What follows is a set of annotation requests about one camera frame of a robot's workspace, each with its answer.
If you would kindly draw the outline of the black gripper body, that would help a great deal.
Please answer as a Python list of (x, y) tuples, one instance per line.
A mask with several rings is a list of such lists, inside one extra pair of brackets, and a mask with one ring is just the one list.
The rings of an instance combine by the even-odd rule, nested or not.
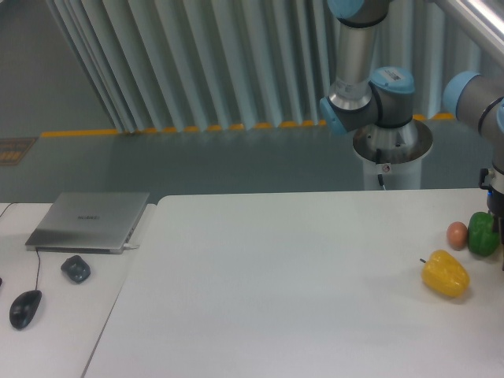
[(479, 188), (487, 192), (488, 213), (493, 218), (492, 231), (503, 246), (503, 173), (496, 168), (480, 170)]

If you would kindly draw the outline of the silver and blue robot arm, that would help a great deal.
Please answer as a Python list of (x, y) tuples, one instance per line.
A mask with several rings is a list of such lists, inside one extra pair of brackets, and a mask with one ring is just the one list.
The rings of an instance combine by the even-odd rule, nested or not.
[[(432, 133), (413, 118), (415, 84), (400, 67), (371, 69), (377, 26), (388, 15), (388, 1), (330, 1), (340, 22), (335, 82), (320, 108), (335, 134), (354, 132), (355, 153), (363, 160), (365, 186), (387, 190), (417, 188), (412, 169), (432, 147)], [(478, 186), (487, 192), (493, 234), (503, 236), (503, 81), (478, 72), (457, 74), (443, 91), (443, 105), (493, 147), (492, 166), (480, 170)]]

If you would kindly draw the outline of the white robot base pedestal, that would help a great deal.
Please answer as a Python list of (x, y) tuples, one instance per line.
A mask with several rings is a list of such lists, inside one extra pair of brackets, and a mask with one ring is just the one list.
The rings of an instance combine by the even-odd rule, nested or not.
[(392, 164), (376, 164), (361, 158), (364, 189), (378, 191), (417, 190), (421, 188), (422, 160)]

